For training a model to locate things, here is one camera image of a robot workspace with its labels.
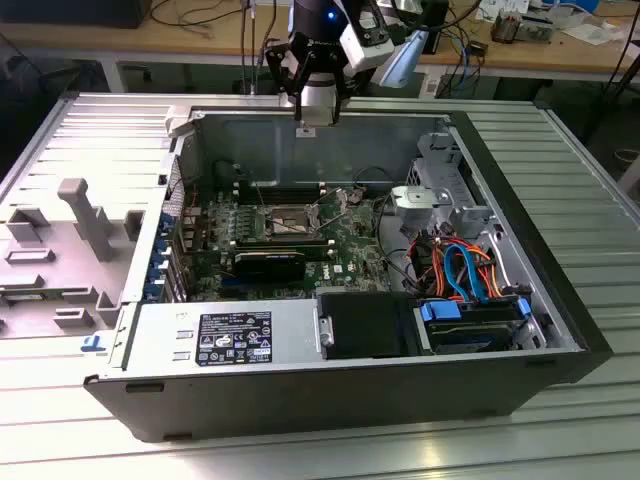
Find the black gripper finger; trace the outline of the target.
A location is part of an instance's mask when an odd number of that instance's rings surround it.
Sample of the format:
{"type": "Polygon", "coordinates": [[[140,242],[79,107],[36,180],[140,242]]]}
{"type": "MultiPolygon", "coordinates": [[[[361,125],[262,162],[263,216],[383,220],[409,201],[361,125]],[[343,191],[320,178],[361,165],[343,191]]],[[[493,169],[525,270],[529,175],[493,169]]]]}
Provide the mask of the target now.
{"type": "Polygon", "coordinates": [[[347,65],[348,60],[342,50],[334,49],[332,51],[332,73],[335,82],[335,104],[332,114],[332,123],[337,124],[340,119],[340,113],[343,101],[349,97],[350,90],[347,87],[347,83],[344,75],[344,67],[347,65]]]}
{"type": "Polygon", "coordinates": [[[288,42],[265,48],[264,56],[280,93],[285,93],[294,105],[294,118],[302,120],[302,92],[306,85],[306,55],[299,60],[288,42]]]}

